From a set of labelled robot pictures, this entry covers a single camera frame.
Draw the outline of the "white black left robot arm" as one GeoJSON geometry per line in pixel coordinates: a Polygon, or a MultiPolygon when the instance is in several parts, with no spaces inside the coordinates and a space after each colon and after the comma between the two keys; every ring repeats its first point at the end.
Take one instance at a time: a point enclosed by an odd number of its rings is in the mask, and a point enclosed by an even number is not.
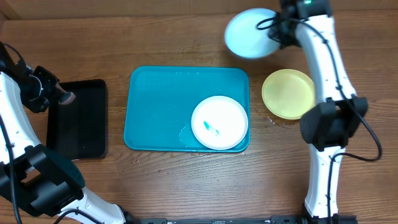
{"type": "Polygon", "coordinates": [[[31,69],[23,58],[14,62],[7,43],[1,44],[1,196],[20,211],[39,217],[68,217],[80,223],[139,223],[129,211],[108,203],[85,186],[70,160],[44,146],[25,110],[46,111],[52,102],[68,105],[75,94],[45,68],[31,69]]]}

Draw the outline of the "light blue plate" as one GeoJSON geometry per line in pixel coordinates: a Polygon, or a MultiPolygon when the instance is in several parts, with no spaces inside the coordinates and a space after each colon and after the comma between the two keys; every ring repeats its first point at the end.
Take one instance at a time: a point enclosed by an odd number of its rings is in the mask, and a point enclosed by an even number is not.
{"type": "Polygon", "coordinates": [[[232,53],[248,59],[273,54],[280,44],[269,38],[269,30],[276,16],[270,9],[254,8],[237,14],[224,32],[224,41],[232,53]]]}

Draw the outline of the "yellow plate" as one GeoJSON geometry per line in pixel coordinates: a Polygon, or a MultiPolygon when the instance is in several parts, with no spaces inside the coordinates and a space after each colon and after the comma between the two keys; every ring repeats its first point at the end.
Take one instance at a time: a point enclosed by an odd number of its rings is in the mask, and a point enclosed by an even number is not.
{"type": "Polygon", "coordinates": [[[314,83],[298,70],[282,69],[270,74],[261,94],[266,108],[283,119],[300,119],[315,106],[314,83]]]}

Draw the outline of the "white plate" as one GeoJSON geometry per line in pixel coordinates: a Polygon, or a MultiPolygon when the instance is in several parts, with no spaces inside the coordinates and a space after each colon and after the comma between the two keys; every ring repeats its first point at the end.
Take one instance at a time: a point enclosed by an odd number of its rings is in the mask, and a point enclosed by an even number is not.
{"type": "Polygon", "coordinates": [[[227,96],[211,96],[194,109],[191,127],[202,145],[225,151],[244,140],[249,132],[249,118],[236,100],[227,96]]]}

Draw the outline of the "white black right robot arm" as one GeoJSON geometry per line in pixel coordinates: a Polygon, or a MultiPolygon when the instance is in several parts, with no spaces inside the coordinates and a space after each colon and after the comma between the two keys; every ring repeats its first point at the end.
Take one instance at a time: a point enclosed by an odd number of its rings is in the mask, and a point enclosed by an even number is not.
{"type": "Polygon", "coordinates": [[[335,20],[328,1],[280,2],[269,37],[283,48],[296,45],[305,53],[315,85],[315,106],[300,119],[310,149],[310,182],[303,223],[357,223],[338,213],[339,169],[348,141],[368,110],[357,96],[341,59],[335,20]]]}

